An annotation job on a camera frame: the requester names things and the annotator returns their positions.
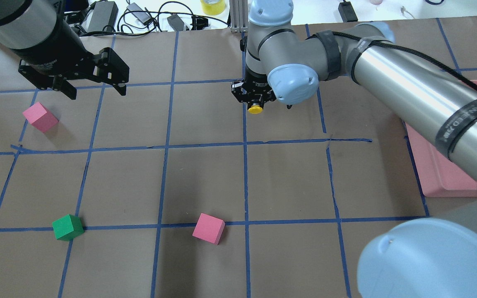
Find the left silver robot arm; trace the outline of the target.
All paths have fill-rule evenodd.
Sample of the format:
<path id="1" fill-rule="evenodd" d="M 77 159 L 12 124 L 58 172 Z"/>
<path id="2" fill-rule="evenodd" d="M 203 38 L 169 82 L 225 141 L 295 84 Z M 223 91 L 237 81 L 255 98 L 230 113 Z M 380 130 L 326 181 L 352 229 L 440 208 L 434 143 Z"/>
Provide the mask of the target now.
<path id="1" fill-rule="evenodd" d="M 0 0 L 0 44 L 19 57 L 19 73 L 39 90 L 75 100 L 70 81 L 86 79 L 126 95 L 129 66 L 110 47 L 96 55 L 87 51 L 47 0 Z"/>

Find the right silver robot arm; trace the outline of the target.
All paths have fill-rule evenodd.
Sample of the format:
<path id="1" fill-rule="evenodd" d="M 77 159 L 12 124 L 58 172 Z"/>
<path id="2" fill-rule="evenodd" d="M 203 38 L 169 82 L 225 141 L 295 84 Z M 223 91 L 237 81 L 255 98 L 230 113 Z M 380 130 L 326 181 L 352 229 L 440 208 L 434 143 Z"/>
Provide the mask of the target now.
<path id="1" fill-rule="evenodd" d="M 292 106 L 320 81 L 347 74 L 477 181 L 477 85 L 437 60 L 395 44 L 382 22 L 299 40 L 291 0 L 254 0 L 248 14 L 246 73 L 231 92 L 259 113 Z M 404 222 L 363 249 L 357 285 L 364 298 L 477 298 L 477 201 Z"/>

